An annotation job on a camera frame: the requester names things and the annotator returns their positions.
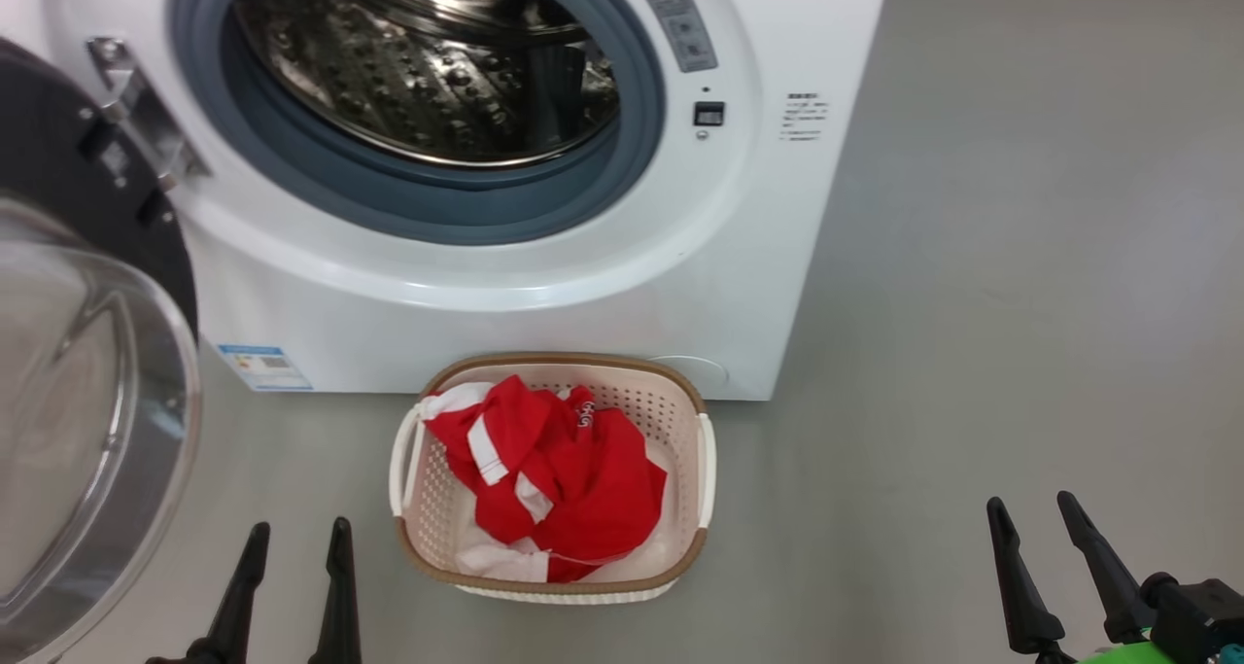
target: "gray floor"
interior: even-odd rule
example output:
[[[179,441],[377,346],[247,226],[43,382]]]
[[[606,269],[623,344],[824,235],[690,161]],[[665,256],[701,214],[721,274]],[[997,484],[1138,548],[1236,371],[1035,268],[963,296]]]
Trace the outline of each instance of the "gray floor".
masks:
[[[713,408],[712,537],[666,597],[565,609],[423,578],[383,491],[411,400],[260,397],[209,356],[183,510],[66,663],[180,653],[260,520],[251,660],[305,660],[337,515],[368,662],[1023,662],[991,495],[1087,654],[1102,614],[1062,487],[1137,574],[1244,587],[1239,1],[888,1],[778,397]]]

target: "white cloth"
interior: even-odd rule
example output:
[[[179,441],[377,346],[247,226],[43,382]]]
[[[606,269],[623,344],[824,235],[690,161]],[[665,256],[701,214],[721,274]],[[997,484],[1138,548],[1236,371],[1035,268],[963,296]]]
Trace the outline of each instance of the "white cloth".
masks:
[[[552,510],[552,500],[544,495],[532,482],[531,479],[522,473],[514,482],[514,492],[518,495],[520,504],[531,514],[531,519],[535,522],[544,521],[549,512]]]
[[[549,579],[549,553],[541,552],[531,538],[505,545],[470,521],[458,546],[454,562],[463,574],[513,582],[544,583]]]

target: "white washing machine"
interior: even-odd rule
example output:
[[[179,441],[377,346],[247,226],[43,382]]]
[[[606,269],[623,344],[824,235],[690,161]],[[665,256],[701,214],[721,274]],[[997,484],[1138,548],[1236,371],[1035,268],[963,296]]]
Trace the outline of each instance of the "white washing machine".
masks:
[[[881,4],[0,0],[0,35],[103,107],[66,141],[119,194],[153,164],[175,210],[132,218],[180,225],[255,389],[582,349],[768,399]]]

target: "white basket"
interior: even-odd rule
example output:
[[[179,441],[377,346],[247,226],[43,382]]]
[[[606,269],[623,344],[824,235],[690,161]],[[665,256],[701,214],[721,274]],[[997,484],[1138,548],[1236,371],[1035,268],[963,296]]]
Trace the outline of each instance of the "white basket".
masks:
[[[425,433],[422,407],[415,405],[398,429],[389,464],[389,507],[411,560],[435,579],[509,601],[598,606],[648,601],[669,591],[704,547],[717,490],[713,424],[690,382],[657,363],[605,354],[490,354],[440,372],[424,397],[462,382],[510,376],[532,389],[586,385],[601,408],[622,408],[648,439],[649,456],[668,471],[661,521],[628,557],[572,584],[463,574],[454,553],[475,496],[449,471],[444,446]]]

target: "warning label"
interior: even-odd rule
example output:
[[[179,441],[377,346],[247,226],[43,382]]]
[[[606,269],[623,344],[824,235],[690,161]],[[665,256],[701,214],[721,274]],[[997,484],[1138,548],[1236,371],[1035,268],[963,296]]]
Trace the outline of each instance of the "warning label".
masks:
[[[717,68],[717,52],[708,37],[695,0],[648,0],[684,72]]]
[[[221,357],[254,390],[311,390],[311,382],[276,346],[216,346]]]
[[[820,141],[830,118],[830,103],[819,92],[786,93],[781,116],[781,141]]]

